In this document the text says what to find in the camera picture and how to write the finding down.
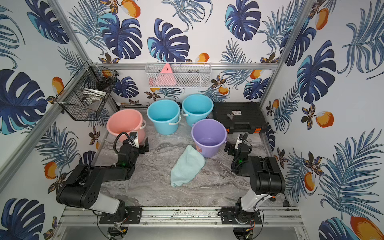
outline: white bucket handle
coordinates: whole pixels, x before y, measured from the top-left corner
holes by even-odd
[[[147,126],[147,122],[143,119],[143,123],[144,123],[144,126],[141,126],[139,129],[143,129],[145,128],[145,126]]]
[[[181,111],[181,114],[182,114],[184,117],[188,116],[188,114],[184,113],[184,109]]]
[[[179,120],[177,122],[174,122],[174,123],[169,122],[168,124],[169,125],[177,125],[177,124],[179,124],[180,121],[181,121],[181,115],[179,114]]]

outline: pink triangular object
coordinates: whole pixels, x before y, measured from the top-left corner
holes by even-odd
[[[157,84],[160,85],[176,85],[176,79],[173,74],[172,68],[170,67],[169,63],[166,63],[161,70],[160,73],[165,73],[165,74],[159,74],[157,77]]]

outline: black plastic case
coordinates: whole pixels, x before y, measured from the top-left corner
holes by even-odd
[[[263,133],[267,124],[258,103],[214,103],[213,118],[221,122],[227,133]],[[227,116],[233,114],[233,120]]]

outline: marble surface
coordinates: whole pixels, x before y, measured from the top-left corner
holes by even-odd
[[[248,177],[237,177],[231,172],[233,156],[220,147],[218,154],[206,159],[205,166],[192,181],[180,187],[170,185],[170,171],[187,145],[194,146],[191,127],[182,117],[178,130],[169,136],[157,133],[146,111],[141,111],[147,121],[145,128],[149,141],[149,152],[140,154],[136,169],[127,181],[105,182],[101,192],[125,201],[134,206],[231,206],[250,188]],[[227,140],[235,143],[238,134],[228,134]],[[96,160],[100,166],[110,166],[117,162],[113,151],[115,137],[108,135]],[[251,155],[266,156],[259,134],[250,134],[247,139],[253,146]],[[274,203],[265,201],[264,205],[282,206],[282,199]]]

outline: wallpaper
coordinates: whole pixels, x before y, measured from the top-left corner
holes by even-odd
[[[80,64],[45,1],[0,3],[0,167],[52,106]],[[62,112],[0,195],[0,239],[50,239],[64,206],[56,193],[79,163],[91,163],[107,134],[99,121],[75,122]]]
[[[381,0],[317,0],[263,106],[312,240],[384,239],[383,31]]]
[[[69,0],[61,6],[93,62],[277,63],[303,1]],[[112,96],[118,104],[142,105],[192,93],[214,102],[257,102],[270,75],[212,71],[209,88],[149,89],[144,71],[121,71]]]

